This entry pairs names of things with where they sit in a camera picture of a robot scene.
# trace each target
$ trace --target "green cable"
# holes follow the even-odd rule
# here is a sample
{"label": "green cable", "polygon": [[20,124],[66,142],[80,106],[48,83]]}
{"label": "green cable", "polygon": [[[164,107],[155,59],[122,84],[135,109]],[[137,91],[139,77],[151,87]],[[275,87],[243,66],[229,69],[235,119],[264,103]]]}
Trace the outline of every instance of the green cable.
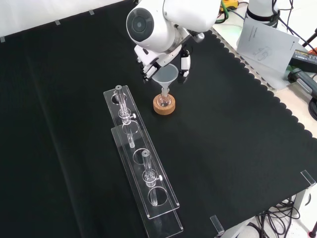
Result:
{"label": "green cable", "polygon": [[224,4],[223,0],[221,0],[221,6],[222,6],[223,11],[224,11],[225,19],[216,20],[217,24],[224,23],[224,21],[229,18],[229,13],[228,13],[228,10],[227,10],[226,5]]}

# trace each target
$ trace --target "table clip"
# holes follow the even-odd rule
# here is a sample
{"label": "table clip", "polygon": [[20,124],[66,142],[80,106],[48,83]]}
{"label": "table clip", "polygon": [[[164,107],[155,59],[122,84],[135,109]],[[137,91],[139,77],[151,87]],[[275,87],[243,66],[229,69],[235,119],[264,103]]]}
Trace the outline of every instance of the table clip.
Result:
{"label": "table clip", "polygon": [[316,181],[312,178],[312,176],[306,170],[302,171],[301,174],[310,183],[310,186],[308,188],[310,188],[316,184]]}
{"label": "table clip", "polygon": [[218,236],[222,235],[224,233],[224,229],[220,223],[220,221],[218,220],[216,215],[213,215],[212,217],[210,217],[211,222],[213,223],[213,226],[216,228],[217,232],[218,232]]}

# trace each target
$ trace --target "white wall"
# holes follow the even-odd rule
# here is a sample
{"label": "white wall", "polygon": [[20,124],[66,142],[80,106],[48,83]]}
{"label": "white wall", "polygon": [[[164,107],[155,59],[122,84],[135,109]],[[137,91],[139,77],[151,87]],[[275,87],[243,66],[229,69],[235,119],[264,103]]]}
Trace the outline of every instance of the white wall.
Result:
{"label": "white wall", "polygon": [[121,0],[0,0],[0,37]]}

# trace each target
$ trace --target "scalloped edge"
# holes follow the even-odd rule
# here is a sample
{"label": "scalloped edge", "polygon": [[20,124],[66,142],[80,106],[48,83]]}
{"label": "scalloped edge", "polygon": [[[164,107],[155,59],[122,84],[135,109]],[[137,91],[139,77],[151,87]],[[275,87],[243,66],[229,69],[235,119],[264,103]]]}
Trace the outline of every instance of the scalloped edge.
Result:
{"label": "scalloped edge", "polygon": [[278,99],[280,106],[281,106],[284,110],[290,111],[290,117],[292,117],[292,119],[296,121],[297,126],[299,126],[299,127],[304,131],[304,134],[305,134],[306,136],[312,138],[313,141],[314,141],[315,143],[317,143],[317,137],[313,137],[313,134],[312,134],[309,130],[305,129],[305,125],[302,123],[302,121],[300,121],[300,119],[299,119],[297,116],[294,115],[293,111],[292,111],[289,107],[287,107],[286,104],[282,103],[282,102],[281,102],[281,99],[280,99],[278,96],[276,96],[275,92],[277,92],[277,90],[276,90],[275,88],[273,88],[272,86],[270,86],[270,85],[260,76],[260,74],[259,74],[253,67],[251,67],[250,64],[247,63],[247,62],[245,61],[245,59],[244,59],[242,56],[240,56],[240,54],[238,54],[238,53],[235,51],[235,49],[234,49],[213,27],[211,28],[211,35],[216,36],[216,38],[220,40],[220,43],[223,44],[223,47],[224,47],[225,49],[228,49],[228,50],[229,50],[228,53],[232,53],[232,54],[234,55],[234,57],[237,58],[237,59],[240,61],[240,63],[243,63],[243,64],[245,65],[244,68],[246,68],[246,69],[249,71],[248,74],[252,75],[254,79],[258,80],[258,81],[261,83],[260,85],[265,86],[267,92],[271,92],[270,95],[271,95],[272,97]]}

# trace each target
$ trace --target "cork base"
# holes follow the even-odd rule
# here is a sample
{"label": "cork base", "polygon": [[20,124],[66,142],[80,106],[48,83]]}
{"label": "cork base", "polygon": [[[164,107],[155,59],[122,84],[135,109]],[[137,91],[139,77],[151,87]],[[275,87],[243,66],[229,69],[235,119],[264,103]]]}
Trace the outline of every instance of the cork base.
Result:
{"label": "cork base", "polygon": [[169,97],[171,98],[171,103],[170,105],[168,105],[167,107],[162,107],[160,105],[158,105],[158,97],[160,94],[158,94],[154,99],[153,99],[153,107],[154,107],[154,111],[157,114],[160,115],[168,115],[171,114],[174,110],[175,110],[175,98],[169,94]]}

